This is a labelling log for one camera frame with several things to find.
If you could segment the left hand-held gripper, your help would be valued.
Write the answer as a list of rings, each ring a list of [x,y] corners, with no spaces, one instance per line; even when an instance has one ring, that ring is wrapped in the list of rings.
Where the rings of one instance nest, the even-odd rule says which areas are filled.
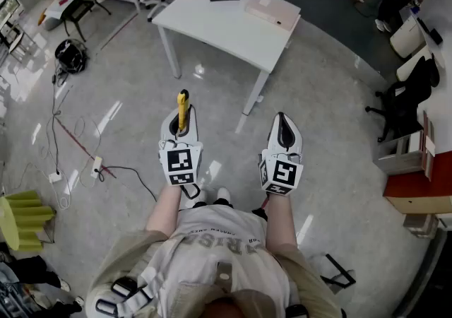
[[[160,128],[159,160],[171,186],[196,184],[198,179],[203,144],[197,142],[198,127],[193,105],[189,105],[184,123],[184,128],[179,130],[179,110],[176,108]]]

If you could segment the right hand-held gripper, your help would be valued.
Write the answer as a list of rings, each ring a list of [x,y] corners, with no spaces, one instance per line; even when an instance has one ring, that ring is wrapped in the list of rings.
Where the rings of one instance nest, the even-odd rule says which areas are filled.
[[[298,187],[304,169],[302,149],[303,138],[297,125],[286,114],[277,113],[268,135],[267,149],[260,154],[258,168],[262,190],[287,196]]]

